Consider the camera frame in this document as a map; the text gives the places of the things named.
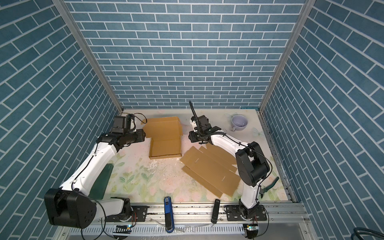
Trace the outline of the cardboard box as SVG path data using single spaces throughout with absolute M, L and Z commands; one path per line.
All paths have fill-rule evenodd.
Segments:
M 169 159 L 182 156 L 182 125 L 178 117 L 147 119 L 143 127 L 146 138 L 151 139 L 149 158 Z

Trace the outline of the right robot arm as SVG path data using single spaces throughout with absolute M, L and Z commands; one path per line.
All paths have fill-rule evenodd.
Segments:
M 256 142 L 242 142 L 221 131 L 199 133 L 192 130 L 189 132 L 189 140 L 192 143 L 213 144 L 236 158 L 238 174 L 244 183 L 239 213 L 246 220 L 255 217 L 260 205 L 262 182 L 272 170 L 271 162 L 263 155 L 260 145 Z

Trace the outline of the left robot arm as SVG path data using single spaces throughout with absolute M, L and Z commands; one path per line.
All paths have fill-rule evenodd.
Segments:
M 102 134 L 79 168 L 59 188 L 49 189 L 45 194 L 44 202 L 50 224 L 84 229 L 94 220 L 109 216 L 121 222 L 130 221 L 133 209 L 129 199 L 98 201 L 90 197 L 90 193 L 111 158 L 120 149 L 143 142 L 145 137 L 142 129 L 125 134 Z

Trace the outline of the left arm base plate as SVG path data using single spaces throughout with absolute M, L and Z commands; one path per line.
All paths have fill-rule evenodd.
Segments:
M 129 214 L 111 215 L 106 217 L 106 222 L 145 222 L 148 212 L 148 206 L 131 206 Z

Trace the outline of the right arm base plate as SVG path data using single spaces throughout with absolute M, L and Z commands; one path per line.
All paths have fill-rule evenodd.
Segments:
M 263 205 L 256 204 L 253 208 L 247 209 L 243 205 L 225 205 L 223 207 L 227 220 L 234 221 L 266 221 L 267 213 Z

